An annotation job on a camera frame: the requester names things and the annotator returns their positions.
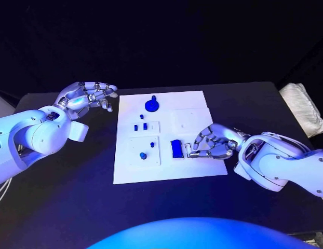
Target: robotic hand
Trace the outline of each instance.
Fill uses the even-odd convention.
[[[216,123],[199,133],[195,150],[205,138],[211,149],[191,152],[191,157],[228,159],[235,150],[240,153],[234,171],[247,180],[253,179],[271,191],[280,191],[293,181],[323,198],[323,149],[310,151],[286,136],[271,132],[251,136]]]
[[[88,126],[74,120],[87,114],[89,107],[113,111],[105,97],[115,98],[115,90],[105,83],[75,82],[62,90],[52,106],[0,118],[0,183],[56,153],[68,139],[84,141]]]

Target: white paper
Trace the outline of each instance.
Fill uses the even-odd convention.
[[[150,113],[146,102],[153,95],[159,110]],[[143,123],[147,123],[147,130],[143,130]],[[227,175],[222,160],[188,158],[186,144],[193,145],[201,130],[211,124],[202,91],[120,96],[114,184]],[[183,158],[172,156],[173,140],[182,141]],[[140,158],[140,153],[147,154],[146,160]]]

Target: white pillow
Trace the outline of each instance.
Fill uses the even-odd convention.
[[[280,94],[307,137],[313,137],[318,134],[322,134],[323,119],[320,118],[320,112],[307,95],[306,88],[302,83],[289,83],[280,90]]]

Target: black table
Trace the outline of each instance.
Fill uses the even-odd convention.
[[[312,147],[270,82],[120,90],[118,94],[202,90],[214,122],[250,134],[280,133]],[[53,103],[58,93],[29,94],[17,112]],[[229,175],[113,185],[118,99],[114,112],[91,109],[84,143],[13,178],[0,203],[0,247],[84,248],[121,230],[176,217],[222,217],[286,233],[323,230],[323,201],[294,183],[281,192]]]

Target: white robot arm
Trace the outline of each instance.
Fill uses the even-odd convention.
[[[88,126],[74,120],[89,107],[110,112],[107,96],[117,97],[117,87],[100,82],[75,82],[61,92],[55,104],[0,118],[0,183],[56,153],[66,140],[82,142]]]
[[[204,138],[211,149],[193,151],[191,157],[228,159],[235,150],[238,164],[234,171],[247,180],[253,179],[271,191],[280,191],[287,181],[293,181],[323,197],[323,149],[310,151],[299,141],[276,133],[250,136],[216,123],[198,135],[195,150]]]

